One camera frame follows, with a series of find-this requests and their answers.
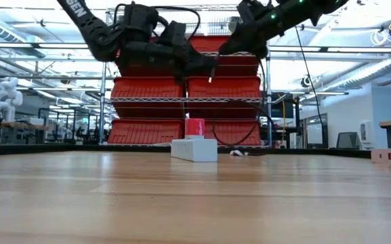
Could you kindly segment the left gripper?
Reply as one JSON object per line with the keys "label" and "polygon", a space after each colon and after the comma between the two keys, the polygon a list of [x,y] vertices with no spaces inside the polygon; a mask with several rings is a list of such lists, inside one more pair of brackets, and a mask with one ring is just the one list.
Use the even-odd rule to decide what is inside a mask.
{"label": "left gripper", "polygon": [[184,75],[210,75],[218,64],[218,57],[191,50],[187,41],[133,41],[117,52],[115,62],[121,72],[131,66],[143,66],[168,71],[176,81],[181,81]]}

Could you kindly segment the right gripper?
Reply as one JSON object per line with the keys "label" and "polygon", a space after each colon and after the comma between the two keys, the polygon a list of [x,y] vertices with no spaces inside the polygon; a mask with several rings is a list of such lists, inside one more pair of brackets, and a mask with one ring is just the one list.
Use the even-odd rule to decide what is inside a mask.
{"label": "right gripper", "polygon": [[314,0],[288,0],[276,6],[260,21],[238,22],[228,40],[219,47],[220,55],[247,52],[256,58],[268,54],[266,47],[268,35],[283,35],[285,31],[301,22],[310,20],[316,26],[318,10]]}

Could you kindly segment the red USB charger adapter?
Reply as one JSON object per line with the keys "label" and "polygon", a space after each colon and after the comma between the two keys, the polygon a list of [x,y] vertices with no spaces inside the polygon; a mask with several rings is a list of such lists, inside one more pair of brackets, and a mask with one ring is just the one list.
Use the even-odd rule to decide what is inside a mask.
{"label": "red USB charger adapter", "polygon": [[205,137],[205,120],[204,119],[185,119],[184,126],[184,138],[185,139],[194,139],[194,138],[204,138]]}

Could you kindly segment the long white power strip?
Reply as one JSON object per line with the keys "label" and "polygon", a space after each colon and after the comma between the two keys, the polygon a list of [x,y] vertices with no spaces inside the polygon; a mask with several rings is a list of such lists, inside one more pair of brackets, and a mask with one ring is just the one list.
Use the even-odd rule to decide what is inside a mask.
{"label": "long white power strip", "polygon": [[190,138],[171,142],[171,156],[192,162],[216,162],[218,141],[215,139]]}

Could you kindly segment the pink USB charger adapter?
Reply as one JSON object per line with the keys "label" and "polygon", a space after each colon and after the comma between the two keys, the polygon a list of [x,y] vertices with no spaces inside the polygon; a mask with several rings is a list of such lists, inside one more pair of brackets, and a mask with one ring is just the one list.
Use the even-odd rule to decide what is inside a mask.
{"label": "pink USB charger adapter", "polygon": [[391,165],[391,148],[372,150],[371,160],[373,163]]}

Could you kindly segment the red plastic storage bin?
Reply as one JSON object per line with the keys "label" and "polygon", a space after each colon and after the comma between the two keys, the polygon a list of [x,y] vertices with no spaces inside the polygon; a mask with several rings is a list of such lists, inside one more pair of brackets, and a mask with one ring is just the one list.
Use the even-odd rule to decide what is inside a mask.
{"label": "red plastic storage bin", "polygon": [[[261,98],[260,78],[243,77],[191,77],[188,80],[190,98]],[[190,102],[188,112],[192,118],[202,119],[254,119],[257,102]]]}
{"label": "red plastic storage bin", "polygon": [[184,137],[183,120],[115,119],[109,144],[160,144]]}
{"label": "red plastic storage bin", "polygon": [[[228,36],[195,36],[190,42],[192,46],[200,53],[206,56],[215,56],[219,47],[225,43]],[[215,70],[215,76],[255,76],[258,73],[259,60],[248,53],[235,53],[231,55],[220,56],[218,66]]]}
{"label": "red plastic storage bin", "polygon": [[[121,98],[183,98],[184,88],[173,77],[120,77],[114,79],[110,97]],[[181,119],[179,102],[112,102],[120,118]]]}
{"label": "red plastic storage bin", "polygon": [[254,120],[206,120],[205,138],[219,145],[260,146],[260,123]]}
{"label": "red plastic storage bin", "polygon": [[[140,41],[140,42],[144,42],[144,43],[149,43],[149,42],[152,42],[152,41],[155,41],[155,40],[159,40],[159,37],[153,37],[153,38],[149,38],[147,39],[146,41]],[[121,47],[120,49],[122,49],[123,47],[125,47],[128,43],[130,42],[133,42],[133,41],[127,41],[125,42]],[[145,73],[159,73],[159,72],[166,72],[166,73],[169,73],[171,75],[170,72],[168,71],[165,71],[165,70],[157,70],[157,69],[150,69],[150,68],[144,68],[143,66],[131,66],[129,69],[127,69],[126,71],[123,71],[120,73],[122,75],[134,75],[135,73],[141,73],[141,72],[145,72]]]}

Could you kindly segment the grey chair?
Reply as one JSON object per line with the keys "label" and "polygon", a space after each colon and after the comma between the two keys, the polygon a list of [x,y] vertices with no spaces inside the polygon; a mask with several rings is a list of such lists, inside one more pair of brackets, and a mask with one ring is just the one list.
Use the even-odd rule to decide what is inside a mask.
{"label": "grey chair", "polygon": [[357,132],[340,132],[337,136],[336,148],[339,149],[361,149],[361,140]]}

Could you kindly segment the wooden work table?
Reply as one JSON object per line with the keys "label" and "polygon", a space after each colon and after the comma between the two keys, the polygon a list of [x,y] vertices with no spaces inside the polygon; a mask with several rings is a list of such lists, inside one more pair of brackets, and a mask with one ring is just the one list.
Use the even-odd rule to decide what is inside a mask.
{"label": "wooden work table", "polygon": [[0,121],[0,144],[44,144],[47,130],[28,121]]}

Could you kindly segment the white ceiling duct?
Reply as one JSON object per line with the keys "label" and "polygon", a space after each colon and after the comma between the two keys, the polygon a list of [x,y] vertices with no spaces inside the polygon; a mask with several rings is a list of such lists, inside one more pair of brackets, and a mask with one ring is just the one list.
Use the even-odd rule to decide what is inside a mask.
{"label": "white ceiling duct", "polygon": [[364,68],[363,70],[358,71],[355,75],[352,75],[351,77],[342,80],[338,85],[335,86],[335,88],[350,89],[351,87],[364,85],[390,73],[391,59],[384,60],[382,62]]}

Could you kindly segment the black aluminium table frame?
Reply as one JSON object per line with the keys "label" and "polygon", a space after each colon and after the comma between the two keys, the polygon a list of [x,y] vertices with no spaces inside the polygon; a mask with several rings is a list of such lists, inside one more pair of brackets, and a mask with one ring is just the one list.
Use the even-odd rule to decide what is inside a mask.
{"label": "black aluminium table frame", "polygon": [[[221,154],[239,150],[250,155],[324,155],[334,157],[352,157],[370,159],[369,150],[352,149],[271,149],[261,146],[218,147]],[[17,155],[33,153],[56,153],[68,151],[92,151],[92,152],[131,152],[131,153],[169,153],[169,146],[152,145],[74,145],[74,144],[18,144],[0,145],[0,155]]]}

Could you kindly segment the white wall dispenser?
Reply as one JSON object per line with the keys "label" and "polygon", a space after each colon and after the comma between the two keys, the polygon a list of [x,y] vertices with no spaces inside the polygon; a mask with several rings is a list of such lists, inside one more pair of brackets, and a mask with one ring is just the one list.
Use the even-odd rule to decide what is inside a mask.
{"label": "white wall dispenser", "polygon": [[360,138],[362,147],[365,149],[374,148],[374,133],[373,133],[373,122],[370,120],[364,120],[360,123]]}

